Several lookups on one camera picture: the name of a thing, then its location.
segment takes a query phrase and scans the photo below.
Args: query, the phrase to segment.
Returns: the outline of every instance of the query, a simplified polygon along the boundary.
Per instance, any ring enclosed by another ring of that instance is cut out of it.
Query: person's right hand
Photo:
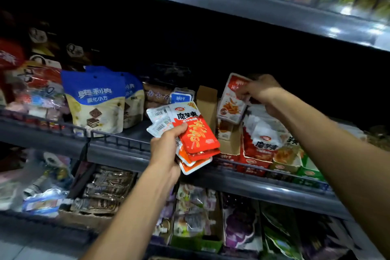
[[[257,80],[253,80],[247,85],[237,89],[236,95],[240,98],[245,98],[246,95],[250,95],[252,98],[264,104],[270,115],[277,117],[277,112],[272,105],[272,100],[283,92],[285,92],[285,90],[272,75],[264,74]]]

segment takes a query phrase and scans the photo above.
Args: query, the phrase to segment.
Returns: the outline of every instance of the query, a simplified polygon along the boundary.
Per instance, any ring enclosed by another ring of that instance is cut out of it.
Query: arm
[[[142,259],[165,200],[180,176],[180,168],[174,162],[175,137],[186,129],[187,124],[182,124],[152,139],[149,166],[110,226],[81,260]]]
[[[390,258],[390,153],[340,129],[270,75],[250,82],[238,94],[250,94],[265,104],[299,140],[378,250]]]

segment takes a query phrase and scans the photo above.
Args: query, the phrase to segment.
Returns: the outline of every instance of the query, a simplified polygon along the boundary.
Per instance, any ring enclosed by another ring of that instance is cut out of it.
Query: stack of snack packets
[[[146,113],[153,122],[147,131],[157,138],[166,130],[184,122],[188,124],[187,130],[177,140],[176,150],[179,166],[184,174],[190,174],[209,164],[212,157],[220,153],[217,138],[193,101],[150,108]]]

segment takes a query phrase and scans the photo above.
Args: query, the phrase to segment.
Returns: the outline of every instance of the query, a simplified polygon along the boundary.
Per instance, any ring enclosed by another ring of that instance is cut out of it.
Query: blue snack packet
[[[142,82],[128,72],[111,71],[105,66],[85,66],[86,72],[107,72],[124,77],[125,104],[123,114],[123,128],[127,129],[141,122],[144,118],[145,93]]]
[[[123,130],[124,77],[114,73],[62,71],[62,85],[73,124],[90,131],[117,134]]]

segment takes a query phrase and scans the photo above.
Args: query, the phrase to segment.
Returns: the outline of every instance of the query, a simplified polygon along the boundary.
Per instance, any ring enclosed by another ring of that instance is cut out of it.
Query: forearm
[[[99,236],[82,260],[142,259],[171,184],[171,177],[159,173],[158,164],[149,166],[109,228]]]
[[[390,154],[364,143],[299,98],[283,91],[272,106],[340,200],[390,258]]]

